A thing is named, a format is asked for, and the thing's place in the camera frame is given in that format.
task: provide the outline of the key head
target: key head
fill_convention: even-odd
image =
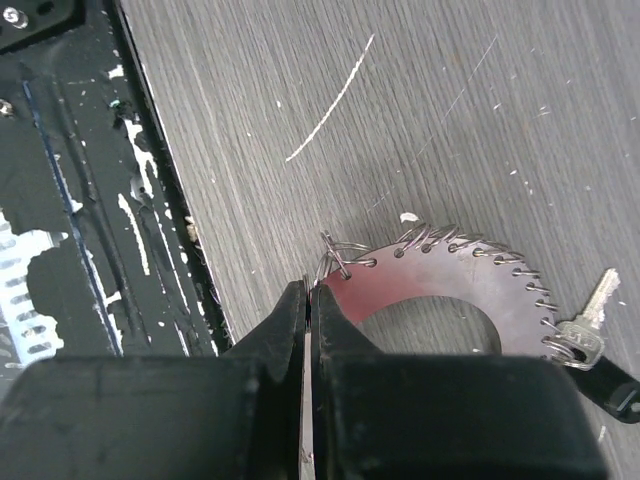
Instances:
[[[604,339],[597,330],[589,327],[590,320],[578,317],[572,322],[558,325],[557,336],[572,350],[577,350],[579,358],[571,366],[581,370],[590,370],[604,353]]]

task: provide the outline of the wood grain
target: wood grain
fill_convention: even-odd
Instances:
[[[617,267],[608,355],[640,375],[636,0],[125,6],[236,338],[315,269],[320,229],[382,246],[414,212],[526,253],[559,318]],[[489,345],[451,302],[410,302],[365,331],[395,351]],[[585,407],[614,478],[638,478],[638,428]]]

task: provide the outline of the screw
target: screw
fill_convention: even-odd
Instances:
[[[13,115],[13,105],[5,99],[0,98],[0,116],[10,117]]]
[[[20,30],[29,25],[29,17],[27,17],[27,14],[13,7],[5,8],[2,12],[2,18],[4,18],[7,23],[10,23],[12,26]]]

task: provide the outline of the key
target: key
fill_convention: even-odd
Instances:
[[[604,306],[620,285],[620,277],[615,268],[604,272],[585,309],[573,320],[558,325],[556,337],[575,354],[575,361],[565,365],[591,370],[604,352],[604,339],[600,328],[604,323]]]

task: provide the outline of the scratch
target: scratch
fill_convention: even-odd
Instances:
[[[373,39],[373,35],[371,36],[371,38],[369,39],[369,43],[371,43],[371,40]],[[443,125],[444,122],[447,120],[447,117],[449,116],[449,114],[451,113],[451,111],[453,110],[453,107],[456,106],[456,103],[458,103],[458,100],[460,100],[460,97],[462,97],[462,95],[464,94],[464,92],[467,91],[467,87],[469,86],[471,80],[473,79],[474,75],[476,74],[476,72],[478,71],[478,69],[480,68],[480,66],[484,63],[484,60],[487,58],[487,55],[489,54],[489,52],[491,51],[491,49],[493,48],[493,45],[496,43],[496,41],[498,40],[498,34],[496,34],[493,37],[493,40],[491,40],[491,43],[489,44],[489,46],[487,47],[487,49],[485,50],[484,54],[482,55],[482,57],[480,58],[480,61],[478,62],[478,64],[475,66],[475,68],[473,69],[473,71],[471,72],[471,75],[469,75],[469,78],[467,78],[467,84],[465,87],[462,88],[462,90],[460,90],[460,93],[458,94],[458,96],[455,98],[455,100],[453,101],[453,103],[451,104],[451,106],[449,107],[449,109],[445,112],[445,114],[442,116],[442,118],[440,119],[440,125]],[[312,133],[310,135],[311,138],[313,138],[313,135],[315,135],[315,132]],[[427,147],[431,144],[431,141],[433,140],[433,135],[431,135],[429,137],[429,139],[425,142],[424,146],[418,151],[418,153],[415,154],[415,156],[413,157],[413,160],[411,161],[411,163],[409,164],[409,166],[412,166],[413,164],[415,164],[418,161],[418,157],[420,157],[420,155],[422,155],[422,152],[424,152]],[[297,155],[297,153],[299,153],[298,151],[294,152],[294,155],[292,155],[291,157],[289,157],[289,159],[287,159],[287,161],[289,161],[292,157],[294,157],[295,155]],[[395,185],[392,185],[391,188],[389,190],[387,190],[387,192],[382,195],[382,197],[380,197],[380,199],[374,203],[373,205],[371,205],[368,209],[366,213],[369,213],[371,210],[373,210],[374,208],[376,208],[378,205],[380,205],[380,203],[382,203],[382,201],[387,198],[387,196],[391,193],[391,190],[393,190],[395,188]]]
[[[360,69],[360,65],[362,65],[362,62],[364,61],[364,57],[367,55],[367,51],[369,50],[369,47],[371,46],[371,43],[373,43],[373,38],[374,37],[375,37],[375,34],[373,34],[373,35],[371,35],[369,37],[369,41],[367,42],[367,45],[364,47],[364,51],[362,52],[362,55],[360,55],[360,58],[358,59],[358,61],[356,62],[355,66],[351,70],[351,73],[349,74],[349,77],[347,78],[347,81],[344,84],[344,87],[342,87],[342,90],[340,90],[340,93],[338,93],[338,96],[336,97],[334,102],[329,107],[329,110],[327,110],[327,113],[324,114],[324,117],[322,117],[322,119],[320,120],[318,125],[316,125],[316,128],[314,128],[312,130],[312,132],[309,134],[307,139],[304,142],[302,142],[302,145],[300,145],[291,155],[289,155],[285,159],[285,162],[290,162],[291,160],[293,160],[295,157],[298,156],[298,154],[302,150],[304,150],[304,148],[309,143],[311,143],[311,141],[313,140],[313,137],[316,136],[316,133],[318,133],[320,131],[320,129],[322,128],[324,123],[327,121],[327,119],[329,118],[329,116],[331,115],[333,110],[338,106],[338,103],[340,102],[340,100],[342,100],[342,97],[344,96],[344,94],[346,93],[347,89],[349,88],[349,85],[351,84],[351,82],[355,78],[356,73],[358,73],[358,70]]]
[[[440,119],[440,125],[443,125],[445,120],[449,117],[449,114],[451,113],[451,111],[453,110],[453,107],[456,106],[456,103],[458,103],[458,100],[460,100],[460,98],[462,97],[462,95],[464,94],[464,92],[467,91],[467,87],[469,86],[469,84],[471,83],[471,80],[473,79],[474,75],[476,74],[476,72],[478,71],[478,69],[480,68],[480,65],[482,65],[484,63],[484,60],[487,58],[487,55],[489,55],[489,52],[491,51],[491,49],[493,48],[493,45],[496,43],[496,41],[498,40],[498,34],[496,34],[493,37],[493,40],[491,40],[491,43],[489,44],[489,46],[487,47],[487,49],[485,50],[484,54],[482,55],[482,57],[480,58],[480,61],[478,62],[478,64],[476,65],[476,67],[473,69],[473,71],[471,72],[471,75],[469,75],[469,78],[467,78],[467,84],[465,87],[462,88],[462,90],[460,90],[460,93],[458,94],[458,96],[455,98],[455,100],[453,101],[453,103],[451,104],[451,106],[449,107],[449,110],[447,110],[445,112],[445,114],[442,116],[442,118]],[[431,135],[429,137],[429,139],[427,140],[427,142],[425,143],[424,147],[422,147],[420,149],[420,151],[416,154],[415,158],[413,159],[413,161],[411,162],[411,165],[413,165],[417,160],[418,157],[422,154],[422,152],[425,151],[425,149],[429,146],[429,144],[431,143],[431,140],[433,140],[433,135]]]
[[[371,205],[368,209],[366,213],[369,213],[371,210],[373,210],[374,208],[376,208],[378,205],[380,205],[382,203],[382,201],[387,198],[387,196],[391,193],[391,190],[393,190],[395,187],[391,187],[391,189],[387,190],[387,192],[382,195],[378,201],[376,203],[374,203],[373,205]]]

